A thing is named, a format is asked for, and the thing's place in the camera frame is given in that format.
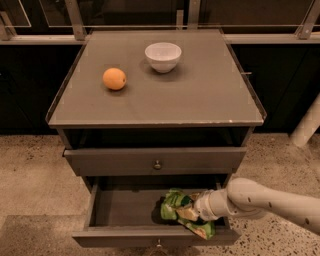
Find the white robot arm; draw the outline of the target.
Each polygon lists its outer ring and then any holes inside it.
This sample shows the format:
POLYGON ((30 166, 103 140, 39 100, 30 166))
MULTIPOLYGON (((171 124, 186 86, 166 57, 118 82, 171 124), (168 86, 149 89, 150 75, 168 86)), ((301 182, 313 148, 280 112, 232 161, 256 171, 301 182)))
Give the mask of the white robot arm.
POLYGON ((271 212, 310 232, 320 234, 320 199, 265 187, 246 178, 229 181, 224 189, 206 190, 177 209, 183 219, 204 222, 221 217, 259 218, 271 212))

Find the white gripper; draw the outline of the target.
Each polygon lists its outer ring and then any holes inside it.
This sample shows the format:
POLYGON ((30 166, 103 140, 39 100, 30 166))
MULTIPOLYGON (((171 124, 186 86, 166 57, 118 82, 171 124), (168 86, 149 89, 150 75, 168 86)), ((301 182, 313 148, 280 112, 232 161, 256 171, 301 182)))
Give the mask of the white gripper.
POLYGON ((188 204, 176 209, 177 214, 183 219, 197 221, 200 217, 204 221, 213 221, 229 214, 225 189, 193 192, 189 197, 195 201, 194 208, 192 204, 188 204))

